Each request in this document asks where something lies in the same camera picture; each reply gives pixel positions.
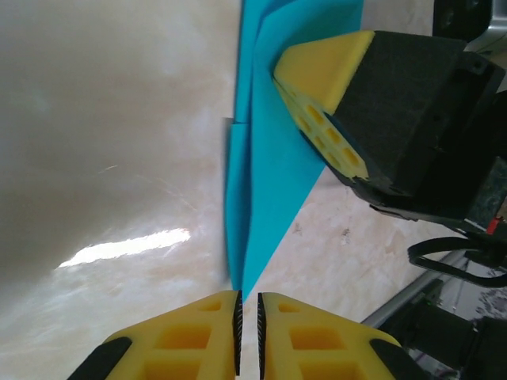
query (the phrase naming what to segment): yellow foam pad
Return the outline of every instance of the yellow foam pad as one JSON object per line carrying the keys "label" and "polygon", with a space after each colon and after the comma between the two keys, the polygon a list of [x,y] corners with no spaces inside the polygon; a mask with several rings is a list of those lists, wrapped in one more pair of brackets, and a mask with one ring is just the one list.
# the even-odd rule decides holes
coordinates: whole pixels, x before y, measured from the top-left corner
{"label": "yellow foam pad", "polygon": [[361,156],[324,115],[333,115],[375,36],[360,31],[287,49],[274,82],[298,128],[337,171],[368,178]]}
{"label": "yellow foam pad", "polygon": [[265,380],[394,380],[369,342],[379,330],[277,293],[262,293]]}
{"label": "yellow foam pad", "polygon": [[131,347],[108,380],[233,380],[237,291],[223,291],[121,330]]}

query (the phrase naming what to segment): table surface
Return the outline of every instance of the table surface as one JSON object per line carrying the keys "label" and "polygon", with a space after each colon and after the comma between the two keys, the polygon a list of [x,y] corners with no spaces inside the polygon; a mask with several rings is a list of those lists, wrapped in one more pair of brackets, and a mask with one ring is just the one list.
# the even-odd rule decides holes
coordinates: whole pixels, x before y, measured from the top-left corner
{"label": "table surface", "polygon": [[[0,379],[66,378],[111,333],[230,288],[226,118],[239,0],[0,5]],[[428,34],[426,0],[363,26]],[[384,217],[325,170],[254,292],[360,321],[441,226]],[[257,368],[245,305],[242,378]]]}

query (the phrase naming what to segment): black strap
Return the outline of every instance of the black strap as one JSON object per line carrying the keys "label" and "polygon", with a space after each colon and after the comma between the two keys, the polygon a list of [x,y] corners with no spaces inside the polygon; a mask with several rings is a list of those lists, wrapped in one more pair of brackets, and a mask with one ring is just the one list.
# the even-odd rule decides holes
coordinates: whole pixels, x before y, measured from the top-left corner
{"label": "black strap", "polygon": [[480,287],[507,287],[507,274],[490,278],[479,277],[451,265],[430,260],[425,257],[430,253],[454,251],[458,249],[486,253],[491,247],[483,241],[474,241],[461,237],[440,237],[412,245],[408,249],[409,261],[411,264],[417,265],[418,267],[444,273],[458,279],[464,279]]}

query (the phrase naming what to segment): marble surface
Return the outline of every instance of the marble surface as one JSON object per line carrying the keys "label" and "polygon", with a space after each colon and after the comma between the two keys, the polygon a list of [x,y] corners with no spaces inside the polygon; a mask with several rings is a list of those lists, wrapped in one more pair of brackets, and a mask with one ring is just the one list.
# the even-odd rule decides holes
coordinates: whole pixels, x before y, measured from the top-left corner
{"label": "marble surface", "polygon": [[[431,2],[364,27],[429,33]],[[0,2],[0,379],[66,378],[111,333],[230,286],[223,241],[238,0]],[[326,170],[255,291],[360,321],[448,234]],[[242,377],[257,378],[255,299]]]}

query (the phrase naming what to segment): blue fabric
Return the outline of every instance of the blue fabric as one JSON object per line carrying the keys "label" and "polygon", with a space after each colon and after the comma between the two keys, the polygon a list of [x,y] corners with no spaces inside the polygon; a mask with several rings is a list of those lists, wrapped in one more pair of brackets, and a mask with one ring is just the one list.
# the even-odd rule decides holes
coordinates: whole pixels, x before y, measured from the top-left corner
{"label": "blue fabric", "polygon": [[245,0],[226,190],[234,289],[251,292],[324,163],[299,134],[272,72],[293,45],[353,32],[362,0]]}

